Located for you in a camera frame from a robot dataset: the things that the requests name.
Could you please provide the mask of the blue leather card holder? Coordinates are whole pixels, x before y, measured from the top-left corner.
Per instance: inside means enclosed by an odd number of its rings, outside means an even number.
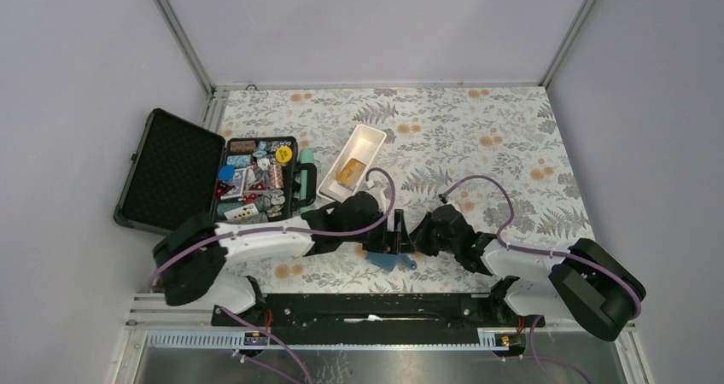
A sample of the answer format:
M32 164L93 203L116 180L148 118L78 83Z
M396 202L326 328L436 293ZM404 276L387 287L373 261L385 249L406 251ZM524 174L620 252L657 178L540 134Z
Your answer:
M387 254L369 252L366 260L386 272L393 271L396 267L401 267L414 271L417 269L417 263L408 254Z

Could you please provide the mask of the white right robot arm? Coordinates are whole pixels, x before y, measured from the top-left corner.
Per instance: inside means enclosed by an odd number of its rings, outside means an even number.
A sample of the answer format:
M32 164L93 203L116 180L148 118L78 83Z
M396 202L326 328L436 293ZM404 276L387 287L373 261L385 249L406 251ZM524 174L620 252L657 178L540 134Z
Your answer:
M427 212L406 244L428 256L449 253L466 271L498 278L489 312L503 326L521 316L565 319L613 341L646 297L644 285L594 240L553 252L513 247L474 230L450 205Z

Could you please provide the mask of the gold credit card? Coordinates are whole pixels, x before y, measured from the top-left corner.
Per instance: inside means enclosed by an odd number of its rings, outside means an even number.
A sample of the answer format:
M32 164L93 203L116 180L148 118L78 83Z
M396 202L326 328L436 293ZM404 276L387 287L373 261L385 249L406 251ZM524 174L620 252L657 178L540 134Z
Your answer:
M365 168L366 164L364 162L351 158L337 173L336 181L347 189L354 189L364 173Z

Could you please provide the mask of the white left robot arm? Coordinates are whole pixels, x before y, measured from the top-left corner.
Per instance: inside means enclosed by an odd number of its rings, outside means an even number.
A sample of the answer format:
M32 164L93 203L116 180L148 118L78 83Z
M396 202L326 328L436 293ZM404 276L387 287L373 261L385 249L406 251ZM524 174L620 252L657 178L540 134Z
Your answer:
M392 191L361 191L343 202L264 224L216 222L196 214L153 248L152 283L162 288L169 306L205 302L232 311L243 324L256 324L265 313L258 283L249 276L224 276L225 269L333 253L348 242L381 244L394 201Z

